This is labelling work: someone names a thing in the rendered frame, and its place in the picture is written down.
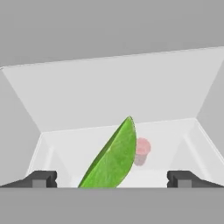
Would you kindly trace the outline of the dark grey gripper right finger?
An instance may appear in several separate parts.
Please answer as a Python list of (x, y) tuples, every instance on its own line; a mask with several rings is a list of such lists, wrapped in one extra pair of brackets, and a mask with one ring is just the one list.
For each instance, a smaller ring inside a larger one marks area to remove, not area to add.
[(191, 171), (168, 171), (167, 172), (167, 187), (175, 188), (224, 188), (224, 185), (219, 185), (199, 178)]

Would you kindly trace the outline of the pink round item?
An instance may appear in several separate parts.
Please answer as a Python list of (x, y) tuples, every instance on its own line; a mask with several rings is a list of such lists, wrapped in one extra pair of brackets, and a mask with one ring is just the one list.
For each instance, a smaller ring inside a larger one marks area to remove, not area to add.
[(150, 152), (151, 152), (150, 142), (146, 138), (139, 137), (136, 140), (136, 154), (134, 164), (138, 166), (143, 165)]

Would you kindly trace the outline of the white fridge shelf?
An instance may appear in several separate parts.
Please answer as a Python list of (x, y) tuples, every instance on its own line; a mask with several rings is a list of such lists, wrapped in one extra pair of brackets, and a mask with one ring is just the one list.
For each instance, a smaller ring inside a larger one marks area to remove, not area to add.
[(224, 124), (224, 47), (0, 68), (0, 186), (36, 170), (79, 184), (131, 117), (150, 142), (124, 180), (163, 187), (169, 170), (224, 185), (224, 155), (208, 122)]

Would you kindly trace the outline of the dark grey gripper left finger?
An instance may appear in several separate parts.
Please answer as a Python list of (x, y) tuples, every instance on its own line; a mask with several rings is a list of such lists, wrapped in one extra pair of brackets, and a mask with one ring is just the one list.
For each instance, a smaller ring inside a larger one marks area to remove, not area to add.
[(3, 188), (51, 188), (57, 186), (56, 179), (56, 171), (33, 171), (23, 179), (3, 185)]

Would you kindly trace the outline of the green lemon wedge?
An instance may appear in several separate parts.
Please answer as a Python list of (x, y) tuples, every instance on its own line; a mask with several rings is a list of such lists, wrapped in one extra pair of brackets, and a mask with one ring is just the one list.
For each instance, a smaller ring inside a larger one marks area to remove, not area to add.
[(133, 165), (137, 145), (136, 127), (131, 116), (120, 124), (88, 167), (79, 188), (116, 188)]

